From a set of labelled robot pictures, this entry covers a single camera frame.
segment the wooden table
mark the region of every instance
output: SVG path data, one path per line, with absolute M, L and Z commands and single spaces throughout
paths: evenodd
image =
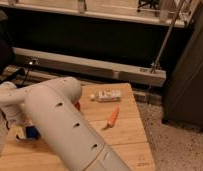
M 119 89 L 121 102 L 90 101 L 99 90 Z M 133 171 L 155 170 L 154 160 L 130 84 L 89 85 L 83 87 L 81 111 L 92 127 L 112 146 Z M 101 131 L 110 113 L 120 108 L 114 128 Z M 68 171 L 45 141 L 22 142 L 9 132 L 0 158 L 0 171 Z

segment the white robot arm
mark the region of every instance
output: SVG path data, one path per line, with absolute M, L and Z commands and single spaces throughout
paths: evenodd
M 27 113 L 71 171 L 130 171 L 74 107 L 81 92 L 80 83 L 72 77 L 21 89 L 5 82 L 0 85 L 0 109 L 10 124 L 21 123 L 22 113 Z

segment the floor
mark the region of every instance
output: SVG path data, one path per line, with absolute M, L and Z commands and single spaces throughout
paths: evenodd
M 194 127 L 163 125 L 162 107 L 138 103 L 157 171 L 203 171 L 203 134 Z M 0 113 L 0 153 L 7 133 Z

